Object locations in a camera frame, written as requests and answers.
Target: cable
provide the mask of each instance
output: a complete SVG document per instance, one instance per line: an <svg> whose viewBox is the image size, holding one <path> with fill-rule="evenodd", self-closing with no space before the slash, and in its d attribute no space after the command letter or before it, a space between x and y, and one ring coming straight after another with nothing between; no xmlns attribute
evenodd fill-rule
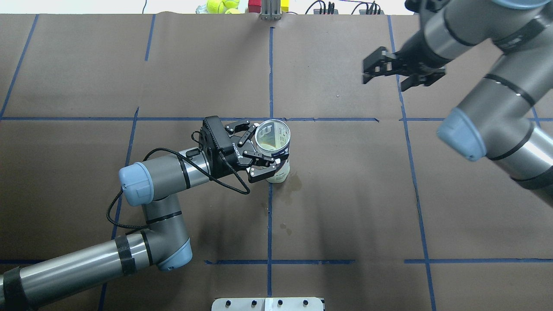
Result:
<svg viewBox="0 0 553 311"><path fill-rule="evenodd" d="M367 6L367 9L365 10L365 14L367 14L366 12L369 12L369 4L367 2L361 2L359 3L354 9L353 11L351 11L351 14L350 15L353 15L355 13L355 10L359 7L359 6L362 6L363 4L365 4Z"/></svg>
<svg viewBox="0 0 553 311"><path fill-rule="evenodd" d="M194 133L196 133L197 131L193 132L192 133L192 140L195 141L195 142L198 142L196 139L194 139ZM235 188L231 185L227 185L225 183L223 183L222 181L218 180L217 178L215 178L213 175L211 175L210 173L204 171L202 168L200 168L196 163L194 163L190 158L188 157L185 157L183 156L182 154L180 154L179 152L177 151L174 151L174 150L171 150L171 149L167 149L167 148L156 148L150 152L148 152L148 154L144 157L144 159L142 160L142 162L148 160L150 158L150 156L158 151L165 151L165 152L169 152L171 154L174 154L175 156L177 156L177 158L183 160L184 162L187 162L188 164L190 164L191 166L193 166L195 169L197 169L198 171L200 171L200 173L202 173L203 175L207 176L209 178L210 181L213 181L225 188L228 188L228 189L231 189L233 191L236 191L240 194L244 194L244 195L247 195L250 193L250 189L248 187L248 185L244 182L244 180L240 177L240 175L238 175L238 172L236 172L236 170L232 167L232 165L230 165L230 163L227 161L227 159L225 158L225 156L223 155L223 153L221 151L219 151L219 157L221 158L221 160L223 160L224 164L231 170L231 172L234 174L234 176L238 179L238 181L240 182L240 184L244 187L245 191L244 190L240 190L238 188ZM113 206L115 205L115 202L117 202L117 200L121 197L121 195L123 194L123 190L120 190L119 193L115 196L115 198L113 199L113 201L111 201L111 204L109 205L107 211L106 211L106 218L109 222L111 222L112 224L116 225L117 227L120 227L120 228L124 228L124 229L135 229L135 231L138 231L140 229L145 229L147 228L148 226L137 226L137 225L124 225L124 224L121 224L119 222L116 222L113 218L111 218L111 210L113 209Z"/></svg>
<svg viewBox="0 0 553 311"><path fill-rule="evenodd" d="M113 206L115 205L115 202L117 202L117 200L121 197L122 194L123 194L123 190L119 191L119 193L115 196L115 199L113 199L113 201L111 201L111 204L109 205L109 207L107 208L107 211L106 211L107 220L109 220L112 224L118 226L119 228L139 229L139 230L147 228L148 226L123 225L123 224L120 224L120 223L116 222L115 220L113 220L111 218L111 210L113 209Z"/></svg>
<svg viewBox="0 0 553 311"><path fill-rule="evenodd" d="M371 7L370 7L369 11L366 14L378 15L378 14L380 14L380 11L381 11L380 6L377 4L376 1L373 1L373 3L371 3Z"/></svg>
<svg viewBox="0 0 553 311"><path fill-rule="evenodd" d="M310 10L317 2L319 2L319 5L321 5L321 3L322 3L322 5L321 5L322 7L321 7L321 9L320 9L320 11L319 11L319 14L322 14L322 12L325 12L325 11L326 11L326 3L325 3L323 0L317 0L317 1L313 2L313 3L309 6L309 8L307 8L307 10L305 11L305 14L309 13L309 10Z"/></svg>
<svg viewBox="0 0 553 311"><path fill-rule="evenodd" d="M228 189L231 189L233 191L236 191L240 194L249 194L250 193L250 189L248 187L248 185L244 182L244 180L242 180L242 178L240 178L240 176L238 175L238 173L232 168L232 166L228 163L227 159L225 159L225 157L223 156L223 153L221 153L221 151L219 151L219 157L221 157L221 159L223 160L223 162L231 169L232 173L234 174L234 176L236 176L236 178L238 179L238 181L242 184L242 186L244 187L245 191L243 190L240 190L240 189L237 189L231 185L227 185L221 181L219 181L217 178L213 177L213 175L211 175L210 173L204 171L201 167L199 167L198 165L196 165L196 163L192 162L189 158L187 157L184 157L182 154L178 153L177 151L174 151L174 150L171 150L171 149L167 149L167 148L156 148L150 152L148 152L148 154L146 155L146 157L144 157L144 160L143 161L146 161L148 160L148 158L155 152L158 152L158 151L165 151L165 152L169 152L171 154L174 154L175 156L177 156L177 158L183 160L184 162L187 162L188 164L190 164L191 166L193 166L195 169L199 170L200 173L202 173L203 175L207 176L209 178L210 181L212 182L215 182L225 188L228 188Z"/></svg>

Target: yellow tennis ball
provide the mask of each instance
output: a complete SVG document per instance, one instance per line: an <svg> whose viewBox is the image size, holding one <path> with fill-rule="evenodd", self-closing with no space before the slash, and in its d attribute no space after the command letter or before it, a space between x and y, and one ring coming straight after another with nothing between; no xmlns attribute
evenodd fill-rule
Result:
<svg viewBox="0 0 553 311"><path fill-rule="evenodd" d="M240 3L240 0L223 0L223 4L225 4L225 7L229 9L236 9L239 3Z"/></svg>
<svg viewBox="0 0 553 311"><path fill-rule="evenodd" d="M225 14L242 14L238 9L228 9Z"/></svg>
<svg viewBox="0 0 553 311"><path fill-rule="evenodd" d="M223 0L207 0L207 11L211 14L221 14L225 11Z"/></svg>

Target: black cable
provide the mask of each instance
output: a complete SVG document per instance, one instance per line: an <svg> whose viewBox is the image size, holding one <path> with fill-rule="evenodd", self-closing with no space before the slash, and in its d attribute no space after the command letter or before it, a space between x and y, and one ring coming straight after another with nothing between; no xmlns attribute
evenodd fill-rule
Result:
<svg viewBox="0 0 553 311"><path fill-rule="evenodd" d="M125 232L125 235L133 234L133 233L137 232L138 230L142 230L142 229L144 229L144 228L132 229L132 230L130 230L129 232Z"/></svg>
<svg viewBox="0 0 553 311"><path fill-rule="evenodd" d="M113 199L113 201L111 201L111 204L109 205L109 207L107 208L107 211L106 211L107 220L109 220L112 224L118 226L119 228L138 229L138 230L147 228L148 226L123 225L123 224L120 224L120 223L116 222L115 220L113 220L111 218L111 210L113 209L113 206L115 205L115 202L117 202L117 200L121 197L122 194L123 194L123 190L119 191L119 193L115 196L115 199Z"/></svg>
<svg viewBox="0 0 553 311"><path fill-rule="evenodd" d="M372 14L373 14L373 10L375 9L375 6L374 6L375 4L376 4L376 2L373 1L373 3L371 3L371 7L369 8L368 11L365 12L365 14L367 14L367 15L372 15Z"/></svg>
<svg viewBox="0 0 553 311"><path fill-rule="evenodd" d="M199 135L201 135L200 131L193 131L192 135L190 135L190 138L192 138L192 140L195 141L198 144L199 148L203 150L204 145L200 141L198 141L194 138L194 134L196 134L196 133L198 133L198 137L199 137Z"/></svg>
<svg viewBox="0 0 553 311"><path fill-rule="evenodd" d="M307 8L307 10L305 11L305 14L309 13L309 10L310 10L317 2L319 3L320 6L322 6L321 9L320 9L320 11L319 11L319 14L322 14L323 11L326 11L326 3L325 3L323 0L317 0L317 1L313 2L313 3L309 6L309 8Z"/></svg>
<svg viewBox="0 0 553 311"><path fill-rule="evenodd" d="M367 14L367 12L369 12L369 4L367 2L361 2L359 4L357 4L357 6L353 9L353 11L351 11L351 14L350 15L353 15L355 13L355 10L359 7L359 6L362 6L363 4L365 4L367 6L367 9L365 10L365 14Z"/></svg>
<svg viewBox="0 0 553 311"><path fill-rule="evenodd" d="M209 178L210 181L212 182L215 182L225 188L228 188L228 189L231 189L233 191L236 191L240 194L249 194L250 193L250 189L248 187L248 185L244 182L244 180L242 180L242 178L240 178L240 176L238 175L238 173L232 168L232 166L228 163L228 161L225 159L225 157L223 156L223 154L221 153L221 151L219 151L219 156L221 157L221 159L223 160L223 162L231 169L232 173L234 174L234 176L236 176L236 178L238 179L238 181L240 181L240 183L242 184L242 186L244 187L245 191L243 190L240 190L240 189L237 189L231 185L227 185L221 181L219 181L217 178L213 177L213 175L211 175L210 173L204 171L201 167L199 167L196 163L194 163L192 160L190 160L189 158L187 157L184 157L182 154L178 153L177 151L174 151L174 150L171 150L171 149L167 149L167 148L156 148L150 152L148 152L148 154L146 155L146 157L144 157L144 159L142 160L143 161L146 161L148 160L148 158L158 152L158 151L165 151L165 152L169 152L171 154L174 154L177 158L183 160L184 162L190 164L191 166L193 166L195 169L199 170L200 173L202 173L203 175L205 175L206 177Z"/></svg>

